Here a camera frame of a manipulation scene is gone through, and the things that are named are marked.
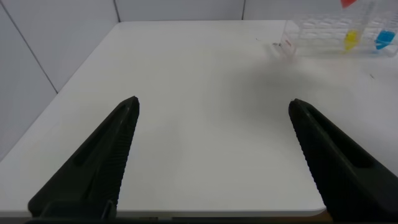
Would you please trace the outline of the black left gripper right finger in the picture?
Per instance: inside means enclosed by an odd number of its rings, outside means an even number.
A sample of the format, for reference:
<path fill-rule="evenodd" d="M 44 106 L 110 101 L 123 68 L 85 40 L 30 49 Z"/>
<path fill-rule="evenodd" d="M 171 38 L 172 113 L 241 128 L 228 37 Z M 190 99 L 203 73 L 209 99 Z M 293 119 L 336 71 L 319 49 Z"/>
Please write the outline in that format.
<path fill-rule="evenodd" d="M 397 221 L 396 175 L 311 104 L 292 100 L 289 117 L 334 221 Z"/>

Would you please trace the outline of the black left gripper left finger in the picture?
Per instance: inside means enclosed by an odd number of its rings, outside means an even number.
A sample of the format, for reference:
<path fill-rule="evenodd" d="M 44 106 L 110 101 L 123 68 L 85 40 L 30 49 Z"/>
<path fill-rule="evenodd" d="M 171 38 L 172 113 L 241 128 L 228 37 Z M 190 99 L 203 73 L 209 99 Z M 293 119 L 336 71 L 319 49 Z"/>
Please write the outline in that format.
<path fill-rule="evenodd" d="M 115 218 L 139 108 L 132 96 L 112 110 L 31 198 L 34 218 Z"/>

